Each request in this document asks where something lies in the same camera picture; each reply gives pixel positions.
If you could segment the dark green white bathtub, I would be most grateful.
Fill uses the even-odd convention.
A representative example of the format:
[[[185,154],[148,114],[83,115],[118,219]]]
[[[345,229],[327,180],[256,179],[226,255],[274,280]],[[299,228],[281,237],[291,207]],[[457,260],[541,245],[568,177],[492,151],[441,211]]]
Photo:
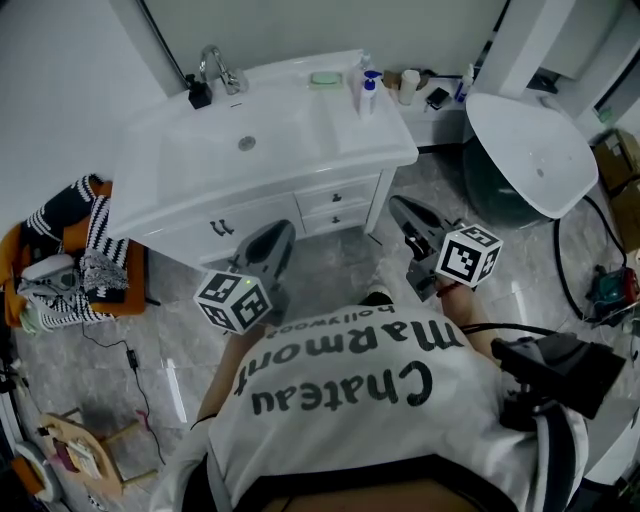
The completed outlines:
[[[521,229],[558,220],[597,183],[589,144],[557,110],[476,92],[465,116],[465,189],[487,224]]]

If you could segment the white vanity cabinet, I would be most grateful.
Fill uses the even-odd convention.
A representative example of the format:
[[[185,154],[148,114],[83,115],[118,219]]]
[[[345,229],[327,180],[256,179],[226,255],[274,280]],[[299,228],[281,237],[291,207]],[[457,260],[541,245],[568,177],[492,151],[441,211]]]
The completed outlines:
[[[379,181],[370,204],[367,221],[357,226],[369,233],[377,223],[382,210],[382,203],[389,192],[396,171],[383,169],[372,173],[352,175],[336,182],[378,174]],[[272,222],[289,220],[296,228],[296,236],[305,239],[314,236],[306,234],[302,215],[294,196],[294,192],[316,186],[331,184],[329,182],[303,188],[288,185],[284,192],[267,195],[242,204],[224,209],[209,210],[194,214],[181,221],[172,221],[166,227],[159,228],[140,237],[139,242],[147,248],[195,269],[205,269],[209,262],[231,256],[240,243],[256,230]],[[218,236],[211,228],[210,221],[224,219],[228,227],[235,230],[233,235]]]

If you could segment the clear plastic bottle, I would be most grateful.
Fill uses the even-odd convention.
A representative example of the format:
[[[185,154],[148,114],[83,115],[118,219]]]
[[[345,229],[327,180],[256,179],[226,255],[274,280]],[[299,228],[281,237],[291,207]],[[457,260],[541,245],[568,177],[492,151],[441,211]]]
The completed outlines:
[[[360,52],[359,63],[353,68],[351,78],[351,91],[353,95],[353,103],[356,110],[359,110],[360,105],[360,93],[363,88],[363,83],[366,80],[365,73],[371,69],[372,59],[368,51],[362,50]]]

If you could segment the black body-worn box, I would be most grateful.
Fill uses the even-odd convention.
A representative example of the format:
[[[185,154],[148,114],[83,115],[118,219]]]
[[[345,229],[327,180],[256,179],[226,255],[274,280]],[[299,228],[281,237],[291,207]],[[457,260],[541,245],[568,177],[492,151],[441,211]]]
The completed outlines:
[[[610,347],[569,333],[496,339],[491,348],[501,369],[520,385],[506,399],[503,419],[524,429],[557,404],[594,419],[625,365]]]

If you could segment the chrome faucet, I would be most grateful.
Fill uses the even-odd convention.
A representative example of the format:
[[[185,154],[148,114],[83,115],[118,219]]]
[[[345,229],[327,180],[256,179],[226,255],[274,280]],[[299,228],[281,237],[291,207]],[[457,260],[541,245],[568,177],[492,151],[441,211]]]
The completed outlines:
[[[232,69],[226,64],[220,49],[209,44],[200,53],[199,73],[201,79],[209,83],[211,71],[208,67],[209,58],[212,58],[217,67],[218,75],[228,95],[245,93],[249,89],[249,82],[240,68]]]

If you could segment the white paper cup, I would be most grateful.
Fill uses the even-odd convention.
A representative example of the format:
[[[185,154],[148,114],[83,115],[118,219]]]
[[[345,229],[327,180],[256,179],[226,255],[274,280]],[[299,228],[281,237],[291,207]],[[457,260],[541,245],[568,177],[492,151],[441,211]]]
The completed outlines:
[[[402,72],[398,90],[398,102],[401,105],[409,106],[412,103],[420,82],[421,76],[417,70],[406,69]]]

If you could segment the white bottle with blue pump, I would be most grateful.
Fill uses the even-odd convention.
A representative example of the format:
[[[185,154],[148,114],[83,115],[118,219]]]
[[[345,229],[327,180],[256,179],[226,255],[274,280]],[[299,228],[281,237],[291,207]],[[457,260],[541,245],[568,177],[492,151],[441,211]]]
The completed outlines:
[[[382,74],[375,70],[367,70],[363,73],[358,106],[358,113],[362,120],[368,119],[374,112],[381,76]]]

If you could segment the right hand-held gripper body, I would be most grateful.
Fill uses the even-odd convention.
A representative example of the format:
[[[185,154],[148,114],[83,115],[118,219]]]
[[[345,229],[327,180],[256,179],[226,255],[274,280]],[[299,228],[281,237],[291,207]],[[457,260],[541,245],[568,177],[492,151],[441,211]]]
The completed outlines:
[[[443,219],[438,227],[406,223],[403,232],[413,252],[406,277],[421,301],[436,293],[438,275],[475,288],[493,272],[503,247],[485,227],[460,220]]]

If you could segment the black soap dispenser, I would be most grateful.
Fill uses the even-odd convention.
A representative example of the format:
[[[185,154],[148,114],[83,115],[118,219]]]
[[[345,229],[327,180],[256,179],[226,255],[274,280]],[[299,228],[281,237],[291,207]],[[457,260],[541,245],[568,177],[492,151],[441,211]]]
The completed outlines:
[[[188,85],[188,99],[195,110],[212,104],[213,93],[206,81],[198,80],[194,74],[185,76]]]

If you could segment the person's right forearm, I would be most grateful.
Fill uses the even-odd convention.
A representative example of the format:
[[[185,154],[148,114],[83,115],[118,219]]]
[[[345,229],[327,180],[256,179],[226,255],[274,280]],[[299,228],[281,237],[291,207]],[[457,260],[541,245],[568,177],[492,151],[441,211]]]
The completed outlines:
[[[438,276],[435,281],[435,286],[438,290],[453,282],[456,281],[445,276]],[[464,284],[459,284],[460,286],[458,288],[443,298],[440,298],[443,314],[460,329],[467,325],[488,323],[487,315],[473,290]],[[467,334],[466,337],[477,352],[484,355],[496,365],[499,364],[494,358],[491,349],[491,343],[497,337],[494,330]]]

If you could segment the wooden stool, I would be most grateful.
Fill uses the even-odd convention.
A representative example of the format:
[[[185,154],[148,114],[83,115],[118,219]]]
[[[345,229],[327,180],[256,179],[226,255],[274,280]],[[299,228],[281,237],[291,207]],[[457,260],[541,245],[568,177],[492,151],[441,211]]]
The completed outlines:
[[[64,414],[43,413],[39,423],[51,455],[60,460],[77,482],[99,493],[121,498],[128,487],[157,476],[158,471],[150,469],[124,478],[111,451],[113,443],[142,429],[140,420],[133,420],[108,435],[99,435],[73,419],[79,413],[78,408]]]

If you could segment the teal and red machine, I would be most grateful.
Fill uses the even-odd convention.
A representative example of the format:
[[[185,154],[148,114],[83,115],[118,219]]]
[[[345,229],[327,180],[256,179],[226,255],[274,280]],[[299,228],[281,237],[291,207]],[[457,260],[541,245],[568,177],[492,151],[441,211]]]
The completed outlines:
[[[615,325],[640,299],[636,272],[626,266],[607,271],[602,265],[597,265],[587,298],[593,305],[598,322]]]

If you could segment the white headset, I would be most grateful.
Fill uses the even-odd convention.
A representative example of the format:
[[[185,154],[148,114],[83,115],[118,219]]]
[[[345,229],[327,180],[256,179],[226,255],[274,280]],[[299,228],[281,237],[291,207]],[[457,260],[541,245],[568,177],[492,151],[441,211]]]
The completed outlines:
[[[16,287],[17,294],[39,311],[61,317],[66,311],[58,311],[55,306],[73,308],[73,299],[80,288],[80,277],[74,259],[68,254],[57,254],[26,267]]]

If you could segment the brown cardboard box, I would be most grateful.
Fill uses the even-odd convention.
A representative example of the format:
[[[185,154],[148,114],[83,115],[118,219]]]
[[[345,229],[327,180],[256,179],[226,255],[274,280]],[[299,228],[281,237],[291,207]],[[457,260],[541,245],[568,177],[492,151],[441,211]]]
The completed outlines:
[[[622,245],[640,250],[640,143],[614,129],[593,150]]]

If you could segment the black white striped blanket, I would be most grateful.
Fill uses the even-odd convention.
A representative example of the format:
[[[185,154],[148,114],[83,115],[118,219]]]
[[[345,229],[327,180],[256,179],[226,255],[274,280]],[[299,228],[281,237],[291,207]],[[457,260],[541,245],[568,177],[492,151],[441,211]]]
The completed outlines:
[[[114,316],[111,309],[126,299],[129,288],[127,259],[129,240],[113,239],[107,233],[110,192],[107,183],[95,174],[86,175],[47,201],[20,225],[20,243],[28,252],[29,263],[22,271],[57,254],[68,254],[75,262],[80,288],[73,308],[61,317],[39,311],[26,298],[21,323],[29,321],[46,331],[74,324],[95,324]]]

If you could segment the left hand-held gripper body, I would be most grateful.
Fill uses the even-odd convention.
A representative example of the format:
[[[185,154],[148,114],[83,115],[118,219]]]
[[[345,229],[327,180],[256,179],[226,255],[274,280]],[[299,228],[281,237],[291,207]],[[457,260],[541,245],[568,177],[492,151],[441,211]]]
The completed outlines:
[[[244,334],[257,324],[280,326],[290,299],[279,279],[288,263],[209,262],[193,300],[216,328]]]

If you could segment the white printed t-shirt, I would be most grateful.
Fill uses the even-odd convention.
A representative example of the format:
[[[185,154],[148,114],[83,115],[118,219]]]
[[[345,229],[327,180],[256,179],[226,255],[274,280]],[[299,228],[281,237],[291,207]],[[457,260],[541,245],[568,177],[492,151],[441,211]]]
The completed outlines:
[[[563,510],[583,417],[502,424],[506,383],[444,314],[351,306],[276,328],[196,422],[150,512]]]

